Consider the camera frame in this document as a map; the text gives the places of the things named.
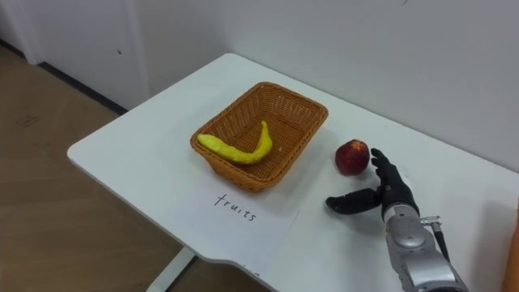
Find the wicker basket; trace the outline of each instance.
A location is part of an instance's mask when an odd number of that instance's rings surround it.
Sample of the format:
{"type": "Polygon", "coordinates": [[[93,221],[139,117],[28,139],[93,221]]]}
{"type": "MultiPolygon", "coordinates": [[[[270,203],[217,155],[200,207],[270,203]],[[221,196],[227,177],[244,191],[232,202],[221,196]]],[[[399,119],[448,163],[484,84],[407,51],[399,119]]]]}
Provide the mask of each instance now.
{"type": "Polygon", "coordinates": [[[513,233],[501,292],[519,292],[519,216],[513,233]]]}
{"type": "Polygon", "coordinates": [[[221,177],[243,190],[258,192],[281,181],[328,116],[321,104],[283,88],[262,82],[245,92],[191,137],[191,147],[221,177]],[[229,145],[252,152],[258,143],[261,121],[268,124],[271,152],[254,165],[235,165],[202,146],[197,135],[211,134],[229,145]]]}

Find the robotic arm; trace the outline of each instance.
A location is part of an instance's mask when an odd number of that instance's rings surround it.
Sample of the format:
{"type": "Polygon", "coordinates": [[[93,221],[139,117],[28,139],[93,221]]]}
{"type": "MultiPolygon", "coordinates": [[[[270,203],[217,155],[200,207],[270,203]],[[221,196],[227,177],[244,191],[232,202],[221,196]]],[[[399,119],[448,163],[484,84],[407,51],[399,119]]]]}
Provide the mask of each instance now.
{"type": "Polygon", "coordinates": [[[382,206],[389,259],[405,292],[468,292],[450,264],[440,217],[420,219],[413,193],[396,166],[378,149],[373,148],[371,154],[380,186],[327,198],[326,205],[346,215],[382,206]],[[432,228],[434,237],[427,226],[432,228]],[[435,240],[441,252],[436,250],[435,240]]]}

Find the apple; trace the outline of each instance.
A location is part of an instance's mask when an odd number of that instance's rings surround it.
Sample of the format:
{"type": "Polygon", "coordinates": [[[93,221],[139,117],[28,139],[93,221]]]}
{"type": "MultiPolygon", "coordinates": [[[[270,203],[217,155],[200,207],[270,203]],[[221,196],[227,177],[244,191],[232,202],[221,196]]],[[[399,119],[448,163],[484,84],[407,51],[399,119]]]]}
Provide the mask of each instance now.
{"type": "Polygon", "coordinates": [[[344,175],[361,174],[370,161],[370,149],[361,140],[351,140],[335,152],[335,164],[344,175]]]}

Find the banana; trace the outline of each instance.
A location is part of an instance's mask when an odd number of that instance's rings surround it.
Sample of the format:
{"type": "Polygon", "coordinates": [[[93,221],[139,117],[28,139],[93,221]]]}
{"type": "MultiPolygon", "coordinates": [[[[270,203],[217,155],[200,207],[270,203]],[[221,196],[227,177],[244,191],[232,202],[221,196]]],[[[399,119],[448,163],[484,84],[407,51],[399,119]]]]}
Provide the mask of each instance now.
{"type": "Polygon", "coordinates": [[[261,121],[261,135],[259,136],[258,146],[252,153],[247,153],[229,146],[224,141],[213,135],[199,134],[198,141],[207,149],[218,154],[220,157],[228,161],[236,162],[244,165],[251,165],[259,162],[272,149],[272,139],[268,135],[267,122],[261,121]]]}

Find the wooden floor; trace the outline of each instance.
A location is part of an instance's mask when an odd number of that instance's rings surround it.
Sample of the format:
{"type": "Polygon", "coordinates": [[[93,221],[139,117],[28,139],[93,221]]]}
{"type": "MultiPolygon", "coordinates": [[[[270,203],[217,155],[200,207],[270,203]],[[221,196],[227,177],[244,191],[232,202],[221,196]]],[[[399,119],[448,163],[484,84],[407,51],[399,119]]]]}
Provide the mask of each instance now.
{"type": "MultiPolygon", "coordinates": [[[[0,47],[0,291],[145,291],[180,250],[66,158],[116,117],[0,47]]],[[[201,260],[170,289],[265,290],[201,260]]]]}

